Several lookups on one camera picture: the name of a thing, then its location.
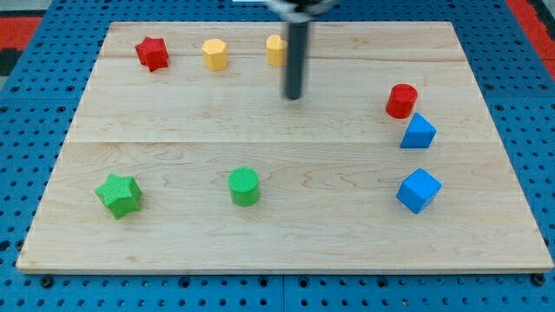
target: red star block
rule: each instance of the red star block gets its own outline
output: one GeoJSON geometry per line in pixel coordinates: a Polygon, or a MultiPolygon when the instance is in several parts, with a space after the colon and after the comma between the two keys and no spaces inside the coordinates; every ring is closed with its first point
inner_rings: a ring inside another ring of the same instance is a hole
{"type": "Polygon", "coordinates": [[[158,68],[167,67],[167,50],[164,39],[145,37],[145,40],[137,44],[135,49],[137,50],[140,63],[148,66],[151,72],[158,68]]]}

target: blue cube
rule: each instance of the blue cube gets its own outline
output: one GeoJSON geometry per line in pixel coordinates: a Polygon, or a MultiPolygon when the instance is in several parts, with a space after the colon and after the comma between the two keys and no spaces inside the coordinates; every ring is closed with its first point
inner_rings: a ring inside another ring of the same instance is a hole
{"type": "Polygon", "coordinates": [[[397,193],[401,200],[412,212],[418,214],[432,203],[441,183],[424,169],[418,168],[402,181],[397,193]]]}
{"type": "Polygon", "coordinates": [[[402,138],[401,148],[428,148],[436,130],[421,114],[415,113],[402,138]]]}

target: wood grain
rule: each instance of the wood grain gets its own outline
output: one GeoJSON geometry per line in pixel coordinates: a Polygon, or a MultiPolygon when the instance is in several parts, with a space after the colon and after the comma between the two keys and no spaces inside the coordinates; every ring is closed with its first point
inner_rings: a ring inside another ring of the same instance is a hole
{"type": "Polygon", "coordinates": [[[280,23],[113,23],[17,267],[31,274],[466,274],[553,267],[450,23],[317,23],[306,95],[280,96],[264,41],[280,23]],[[170,67],[134,55],[163,36],[170,67]],[[219,37],[230,66],[204,68],[219,37]],[[438,129],[402,150],[390,88],[419,90],[438,129]],[[231,203],[251,166],[261,199],[231,203]],[[443,183],[414,215],[395,194],[443,183]],[[134,175],[142,210],[114,221],[93,190],[134,175]]]}

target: green cylinder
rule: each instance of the green cylinder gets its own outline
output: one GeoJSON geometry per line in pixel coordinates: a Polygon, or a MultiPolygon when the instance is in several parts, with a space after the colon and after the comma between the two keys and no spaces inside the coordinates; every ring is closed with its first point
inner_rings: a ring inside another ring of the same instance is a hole
{"type": "Polygon", "coordinates": [[[254,205],[260,198],[258,175],[249,167],[239,167],[229,175],[227,180],[232,195],[232,202],[241,207],[254,205]]]}

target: yellow hexagonal prism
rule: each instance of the yellow hexagonal prism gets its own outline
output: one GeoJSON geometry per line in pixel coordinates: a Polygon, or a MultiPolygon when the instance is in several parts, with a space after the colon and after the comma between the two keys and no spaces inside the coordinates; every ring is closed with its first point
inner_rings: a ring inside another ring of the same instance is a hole
{"type": "Polygon", "coordinates": [[[283,66],[285,64],[285,50],[287,41],[282,40],[279,35],[271,35],[266,39],[266,53],[268,64],[272,66],[283,66]]]}
{"type": "Polygon", "coordinates": [[[206,40],[202,45],[202,56],[212,71],[226,69],[229,63],[227,44],[219,39],[206,40]]]}

